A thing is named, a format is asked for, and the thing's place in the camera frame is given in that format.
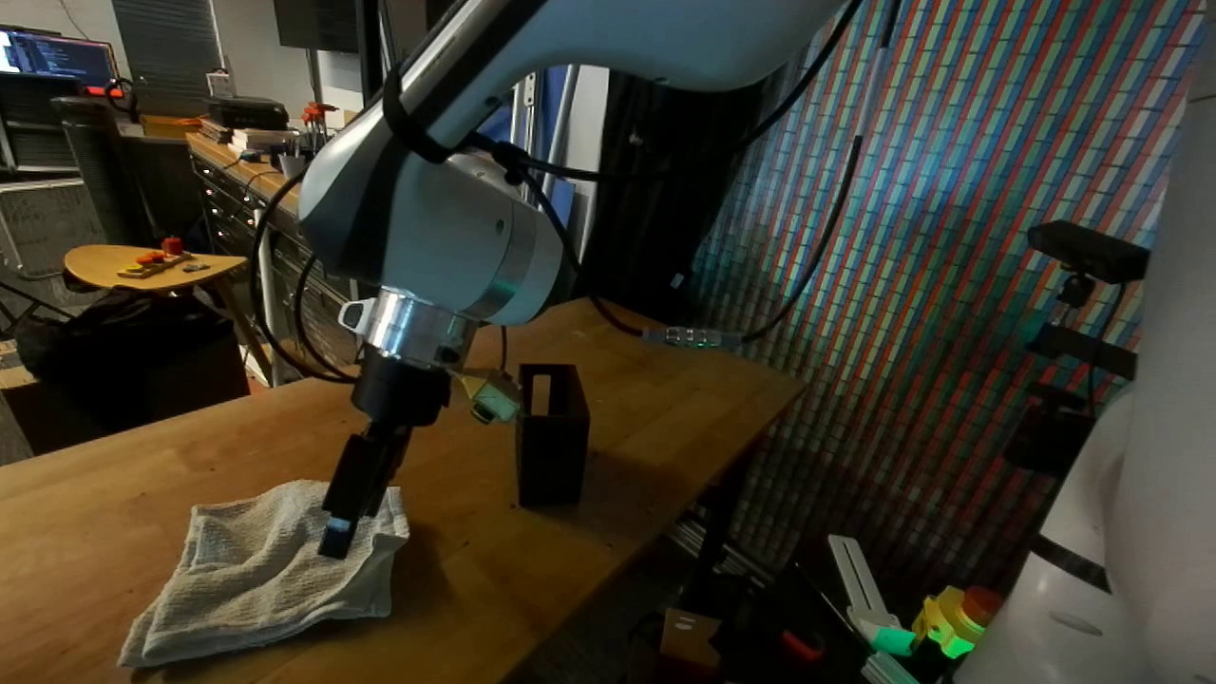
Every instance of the black cable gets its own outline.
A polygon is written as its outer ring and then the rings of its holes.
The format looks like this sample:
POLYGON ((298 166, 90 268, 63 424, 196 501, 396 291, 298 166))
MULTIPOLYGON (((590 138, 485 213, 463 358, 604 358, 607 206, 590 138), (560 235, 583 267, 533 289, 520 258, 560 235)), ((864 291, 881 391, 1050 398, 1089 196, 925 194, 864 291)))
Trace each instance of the black cable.
POLYGON ((600 181, 600 170, 590 170, 590 166, 562 166, 562 162, 546 162, 546 158, 534 158, 527 157, 526 147, 508 145, 508 139, 493 139, 485 133, 472 133, 463 139, 463 147, 480 147, 485 157, 493 157, 500 166, 508 170, 546 170, 546 173, 560 173, 560 177, 583 177, 583 181, 600 181))
POLYGON ((507 366, 508 366, 508 334, 507 328, 499 328, 499 377, 507 377, 507 366))
POLYGON ((75 29, 78 38, 87 38, 87 29, 75 24, 75 7, 72 7, 68 0, 59 0, 59 12, 63 12, 63 20, 72 24, 72 29, 75 29))
POLYGON ((1126 303, 1126 291, 1130 291, 1130 286, 1118 286, 1118 295, 1112 295, 1112 303, 1104 309, 1104 316, 1103 316, 1103 322, 1097 322, 1096 353, 1087 358, 1087 401, 1089 401, 1089 414, 1097 409, 1097 405, 1096 405, 1096 401, 1097 401, 1097 372, 1096 372, 1096 366, 1097 366, 1097 346, 1104 341, 1111 322, 1112 322, 1118 309, 1126 303))
POLYGON ((258 218, 258 225, 254 225, 254 243, 252 243, 252 281, 246 281, 246 289, 252 289, 252 316, 254 316, 254 328, 262 329, 262 338, 275 346, 275 353, 282 358, 282 362, 287 362, 299 377, 315 377, 315 380, 329 380, 329 385, 347 385, 341 377, 329 377, 329 372, 315 372, 315 367, 308 367, 299 358, 292 358, 282 341, 276 341, 276 334, 270 329, 270 322, 265 322, 265 316, 262 316, 262 281, 258 281, 258 249, 262 249, 262 243, 265 243, 265 232, 270 232, 270 221, 275 221, 275 213, 276 213, 276 206, 287 196, 287 190, 292 185, 299 185, 299 177, 305 177, 305 170, 298 170, 292 177, 284 177, 275 194, 270 194, 270 201, 262 206, 262 218, 258 218))
POLYGON ((847 166, 842 166, 842 177, 840 177, 840 190, 836 190, 827 225, 824 225, 817 246, 813 246, 807 268, 797 273, 793 291, 792 291, 788 303, 784 303, 776 316, 767 316, 756 329, 743 329, 740 341, 756 341, 756 338, 771 334, 771 329, 793 311, 793 303, 803 299, 803 291, 808 289, 813 273, 819 268, 819 263, 824 263, 824 253, 827 253, 827 246, 833 246, 833 239, 836 239, 840 213, 842 213, 842 206, 847 206, 851 177, 855 177, 855 170, 860 170, 864 147, 865 147, 865 138, 851 138, 847 166))
POLYGON ((819 68, 836 54, 836 47, 840 47, 847 24, 860 14, 860 7, 864 7, 864 0, 842 7, 842 14, 840 14, 836 29, 827 35, 824 49, 808 61, 808 68, 797 77, 797 83, 788 90, 788 99, 743 133, 743 145, 762 138, 776 123, 784 123, 793 111, 793 101, 813 86, 813 80, 819 77, 819 68))
POLYGON ((292 291, 292 319, 298 319, 298 334, 308 351, 308 358, 315 358, 315 366, 323 366, 334 380, 355 385, 356 377, 341 372, 311 338, 308 319, 305 319, 305 291, 308 291, 308 273, 315 268, 315 253, 305 263, 299 276, 298 276, 298 291, 292 291))
MULTIPOLYGON (((526 170, 526 181, 527 181, 533 196, 539 201, 546 225, 560 232, 562 253, 565 253, 576 286, 590 291, 584 268, 583 268, 583 263, 576 263, 576 249, 575 249, 575 243, 569 243, 569 232, 565 232, 556 201, 542 194, 542 185, 539 185, 539 177, 534 177, 533 170, 526 170)), ((590 291, 590 299, 591 299, 591 309, 595 309, 617 329, 624 329, 624 334, 632 334, 632 338, 642 338, 642 328, 624 322, 595 291, 590 291)))

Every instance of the green object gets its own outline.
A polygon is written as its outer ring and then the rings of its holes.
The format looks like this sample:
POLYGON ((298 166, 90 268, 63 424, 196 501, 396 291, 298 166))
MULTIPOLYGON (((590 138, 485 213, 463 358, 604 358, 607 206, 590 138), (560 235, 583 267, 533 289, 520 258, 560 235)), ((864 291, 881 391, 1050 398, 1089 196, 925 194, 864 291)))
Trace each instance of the green object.
POLYGON ((871 637, 871 646, 881 648, 881 653, 892 653, 892 656, 913 656, 913 648, 917 648, 917 632, 881 626, 881 632, 871 637))
POLYGON ((520 414, 520 398, 499 389, 493 380, 485 377, 456 377, 456 380, 482 423, 512 423, 520 414))

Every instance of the white object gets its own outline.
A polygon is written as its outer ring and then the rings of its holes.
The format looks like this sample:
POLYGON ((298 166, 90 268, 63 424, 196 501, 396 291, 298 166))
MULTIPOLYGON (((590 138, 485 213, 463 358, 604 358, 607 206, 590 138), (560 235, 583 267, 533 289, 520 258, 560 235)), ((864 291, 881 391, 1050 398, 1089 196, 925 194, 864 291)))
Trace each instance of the white object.
MULTIPOLYGON (((546 0, 527 14, 526 2, 466 0, 403 68, 390 105, 456 147, 520 77, 546 63, 731 90, 784 68, 833 7, 840 0, 546 0)), ((379 286, 474 322, 527 322, 560 281, 562 246, 546 218, 499 177, 480 158, 403 157, 376 101, 315 157, 299 225, 334 273, 363 276, 363 243, 376 243, 379 286), (360 221, 370 194, 385 194, 376 225, 360 221)))
POLYGON ((1216 684, 1216 57, 1199 61, 1146 267, 1142 353, 1045 537, 1111 591, 1031 555, 957 681, 1216 684))
POLYGON ((847 591, 842 612, 865 633, 865 643, 874 643, 874 633, 884 626, 902 626, 902 620, 881 599, 864 542, 851 537, 827 537, 827 551, 847 591))
POLYGON ((165 591, 124 633, 123 667, 151 667, 292 637, 325 620, 385 620, 390 560, 409 525, 390 486, 347 560, 323 560, 323 481, 284 481, 258 498, 196 505, 165 591))

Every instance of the wall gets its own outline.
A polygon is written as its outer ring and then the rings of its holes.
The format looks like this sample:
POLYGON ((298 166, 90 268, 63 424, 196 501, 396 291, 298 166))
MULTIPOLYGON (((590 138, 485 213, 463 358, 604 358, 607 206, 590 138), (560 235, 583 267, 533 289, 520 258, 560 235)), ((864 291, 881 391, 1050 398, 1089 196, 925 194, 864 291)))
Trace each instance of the wall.
MULTIPOLYGON (((881 35, 865 2, 817 86, 752 151, 695 258, 705 322, 748 329, 819 239, 881 35)), ((1026 353, 1059 286, 1026 246, 1040 221, 1146 243, 1192 0, 907 0, 840 235, 792 319, 743 353, 807 385, 762 438, 738 538, 784 563, 855 532, 892 580, 1002 580, 1056 481, 1002 458, 1035 380, 1026 353)), ((1111 289, 1080 316, 1097 329, 1111 289)), ((1111 328, 1137 341, 1137 303, 1111 328)))
POLYGON ((241 94, 262 94, 299 119, 311 99, 305 49, 276 47, 275 0, 213 0, 241 94))

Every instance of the floor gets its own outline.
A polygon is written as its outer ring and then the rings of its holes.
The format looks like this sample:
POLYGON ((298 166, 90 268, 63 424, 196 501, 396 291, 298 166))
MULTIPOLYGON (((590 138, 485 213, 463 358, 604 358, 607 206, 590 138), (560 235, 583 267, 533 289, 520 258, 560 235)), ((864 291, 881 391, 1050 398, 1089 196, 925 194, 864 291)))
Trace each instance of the floor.
POLYGON ((21 276, 16 268, 0 268, 0 465, 26 458, 39 449, 32 449, 16 401, 21 389, 35 385, 35 377, 19 362, 16 346, 16 319, 19 316, 75 316, 96 299, 96 291, 72 291, 59 276, 21 276))
POLYGON ((681 595, 693 555, 667 538, 642 551, 569 624, 562 624, 508 684, 648 684, 656 617, 681 595))

